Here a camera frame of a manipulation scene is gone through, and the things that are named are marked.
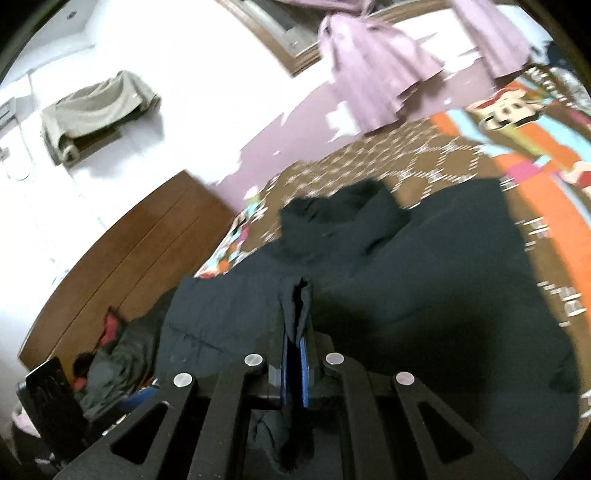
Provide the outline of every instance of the pink cloth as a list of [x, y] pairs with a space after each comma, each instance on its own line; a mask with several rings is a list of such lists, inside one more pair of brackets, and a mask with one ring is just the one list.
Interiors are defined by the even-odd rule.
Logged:
[[415, 40], [379, 19], [328, 14], [319, 40], [334, 87], [363, 132], [394, 123], [417, 83], [441, 71]]
[[523, 68], [531, 44], [491, 0], [449, 0], [494, 78]]
[[28, 433], [34, 437], [41, 438], [41, 435], [39, 435], [39, 432], [33, 425], [33, 422], [29, 418], [29, 415], [24, 408], [20, 407], [20, 410], [19, 408], [13, 410], [11, 416], [12, 421], [19, 430], [22, 430], [23, 432]]

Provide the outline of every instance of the beige towel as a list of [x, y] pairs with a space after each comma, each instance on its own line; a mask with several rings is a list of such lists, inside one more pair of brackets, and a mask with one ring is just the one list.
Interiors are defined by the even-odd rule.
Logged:
[[160, 106], [160, 97], [135, 73], [123, 70], [43, 109], [41, 134], [56, 165], [82, 159], [81, 152], [113, 135], [114, 127]]

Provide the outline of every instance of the wall socket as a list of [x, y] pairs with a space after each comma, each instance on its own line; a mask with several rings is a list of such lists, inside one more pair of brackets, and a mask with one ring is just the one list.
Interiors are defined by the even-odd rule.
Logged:
[[3, 128], [17, 114], [17, 101], [12, 97], [9, 101], [0, 105], [0, 128]]
[[8, 149], [8, 147], [6, 147], [6, 148], [0, 147], [0, 161], [4, 161], [8, 157], [10, 157], [10, 150]]

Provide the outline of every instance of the black jacket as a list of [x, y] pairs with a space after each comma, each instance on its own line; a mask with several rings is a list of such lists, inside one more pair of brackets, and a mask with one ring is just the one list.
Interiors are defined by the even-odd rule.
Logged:
[[314, 328], [339, 352], [370, 371], [412, 372], [530, 478], [553, 478], [577, 424], [576, 360], [497, 180], [441, 190], [411, 210], [363, 181], [293, 200], [281, 228], [223, 277], [181, 284], [159, 378], [187, 362], [208, 374], [250, 353], [269, 321], [295, 311], [289, 292], [306, 278]]

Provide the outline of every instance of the window frame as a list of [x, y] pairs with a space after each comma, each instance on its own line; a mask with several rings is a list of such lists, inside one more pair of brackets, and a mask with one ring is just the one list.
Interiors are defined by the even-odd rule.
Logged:
[[[281, 62], [285, 69], [294, 77], [320, 60], [318, 42], [293, 56], [280, 42], [254, 17], [242, 0], [216, 0], [230, 10], [240, 22], [248, 28]], [[495, 0], [498, 5], [518, 5], [517, 0]], [[371, 17], [381, 18], [389, 23], [397, 23], [409, 18], [449, 8], [447, 0], [408, 0], [376, 12]]]

